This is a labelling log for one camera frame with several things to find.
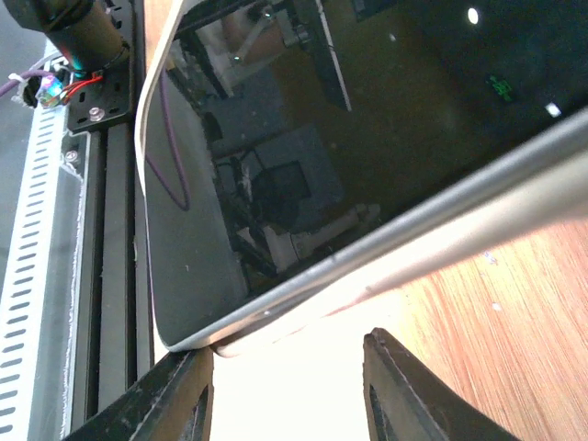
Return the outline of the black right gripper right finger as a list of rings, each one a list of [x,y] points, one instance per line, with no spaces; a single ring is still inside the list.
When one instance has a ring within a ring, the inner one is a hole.
[[[363,339],[371,440],[514,440],[382,328]]]

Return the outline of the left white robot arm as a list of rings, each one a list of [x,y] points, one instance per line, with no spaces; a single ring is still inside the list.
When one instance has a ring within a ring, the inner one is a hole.
[[[129,44],[98,1],[5,1],[25,29],[44,34],[78,73],[114,68],[129,58]]]

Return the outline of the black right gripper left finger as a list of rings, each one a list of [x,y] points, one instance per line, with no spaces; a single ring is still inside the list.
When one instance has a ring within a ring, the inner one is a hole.
[[[169,353],[68,440],[208,440],[214,397],[210,348]]]

